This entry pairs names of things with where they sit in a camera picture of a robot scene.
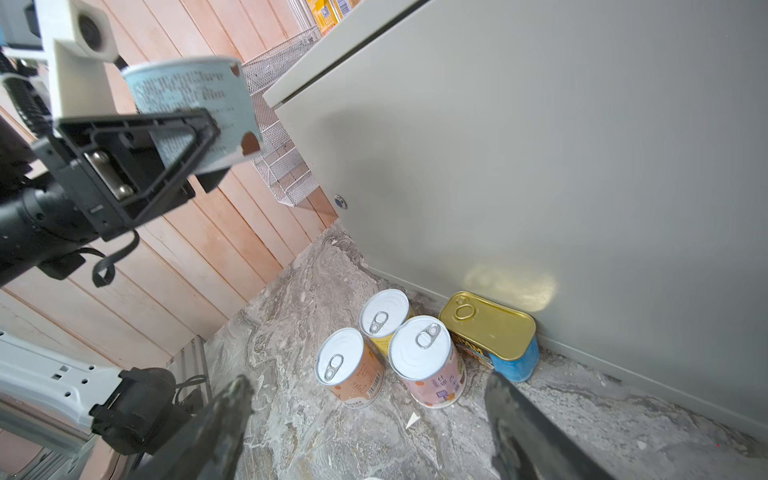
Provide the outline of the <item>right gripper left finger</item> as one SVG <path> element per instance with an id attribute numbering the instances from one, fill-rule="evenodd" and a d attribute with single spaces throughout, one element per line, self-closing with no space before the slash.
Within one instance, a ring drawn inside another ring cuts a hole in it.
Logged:
<path id="1" fill-rule="evenodd" d="M 131 479 L 232 479 L 252 414 L 254 388 L 239 375 Z"/>

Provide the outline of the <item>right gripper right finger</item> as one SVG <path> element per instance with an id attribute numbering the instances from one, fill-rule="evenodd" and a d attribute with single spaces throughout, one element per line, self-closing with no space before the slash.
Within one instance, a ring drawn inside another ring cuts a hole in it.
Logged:
<path id="1" fill-rule="evenodd" d="M 495 446 L 493 468 L 502 479 L 610 479 L 503 375 L 493 372 L 485 406 Z"/>

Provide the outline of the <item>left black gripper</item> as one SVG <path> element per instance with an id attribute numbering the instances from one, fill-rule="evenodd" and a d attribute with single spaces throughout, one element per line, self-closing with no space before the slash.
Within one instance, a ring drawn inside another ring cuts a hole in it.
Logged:
<path id="1" fill-rule="evenodd" d="M 64 280 L 85 263 L 96 285 L 138 245 L 138 228 L 195 196 L 189 179 L 220 135 L 205 109 L 60 119 L 30 146 L 1 140 L 1 282 L 38 268 Z M 134 235 L 105 255 L 91 242 Z"/>

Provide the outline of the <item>yellow label can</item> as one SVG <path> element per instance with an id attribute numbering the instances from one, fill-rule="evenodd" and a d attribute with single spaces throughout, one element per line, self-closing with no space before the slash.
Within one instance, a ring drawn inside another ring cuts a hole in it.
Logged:
<path id="1" fill-rule="evenodd" d="M 322 35 L 337 26 L 360 3 L 360 0 L 306 0 Z"/>

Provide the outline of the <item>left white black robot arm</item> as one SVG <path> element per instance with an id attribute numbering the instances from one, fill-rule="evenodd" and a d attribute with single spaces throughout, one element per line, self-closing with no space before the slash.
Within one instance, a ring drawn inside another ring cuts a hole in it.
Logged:
<path id="1" fill-rule="evenodd" d="M 129 235 L 98 253 L 93 284 L 112 283 L 139 245 L 139 228 L 195 195 L 189 184 L 219 136 L 204 109 L 79 117 L 55 122 L 33 144 L 1 130 L 1 280 L 31 269 L 63 280 L 96 240 Z M 68 360 L 1 336 L 4 393 L 62 416 L 123 455 L 153 454 L 202 408 L 194 382 L 161 367 L 121 370 Z"/>

